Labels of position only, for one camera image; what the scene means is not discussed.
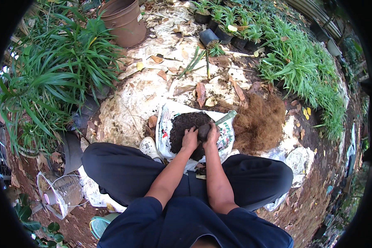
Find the forearm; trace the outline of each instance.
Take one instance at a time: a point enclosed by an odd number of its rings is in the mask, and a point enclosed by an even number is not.
[[[207,194],[208,201],[217,213],[227,214],[238,207],[234,203],[232,186],[223,171],[216,144],[205,144],[205,159],[207,164]]]
[[[182,179],[184,168],[191,154],[192,152],[182,148],[157,176],[145,196],[153,196],[159,200],[164,209]]]

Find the brown coir pile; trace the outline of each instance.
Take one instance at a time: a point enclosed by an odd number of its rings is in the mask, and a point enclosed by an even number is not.
[[[249,106],[240,108],[234,118],[233,148],[244,154],[267,151],[278,145],[283,134],[285,105],[281,98],[269,95],[263,99],[256,94],[249,97]]]

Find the hand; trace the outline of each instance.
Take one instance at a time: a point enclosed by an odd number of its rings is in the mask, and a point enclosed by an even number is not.
[[[209,130],[207,141],[204,142],[203,146],[215,146],[216,143],[219,140],[219,137],[221,136],[221,133],[219,132],[219,127],[215,125],[215,123],[211,122],[211,129]]]
[[[185,135],[182,139],[182,150],[188,151],[193,153],[194,150],[197,148],[197,134],[198,129],[196,127],[190,128],[190,130],[185,129]]]

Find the green plastic bucket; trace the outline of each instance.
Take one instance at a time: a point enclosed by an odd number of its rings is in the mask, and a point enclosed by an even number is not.
[[[110,213],[104,217],[94,216],[89,222],[89,229],[96,239],[100,239],[107,226],[112,222],[120,213]]]

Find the dark pants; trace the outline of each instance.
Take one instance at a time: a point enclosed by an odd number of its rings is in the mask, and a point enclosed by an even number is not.
[[[165,165],[136,148],[93,143],[81,159],[87,175],[122,206],[143,197]],[[292,170],[283,162],[243,154],[230,156],[223,170],[233,188],[235,203],[249,211],[275,201],[292,185]],[[183,175],[173,197],[195,196],[208,204],[206,180],[189,171]]]

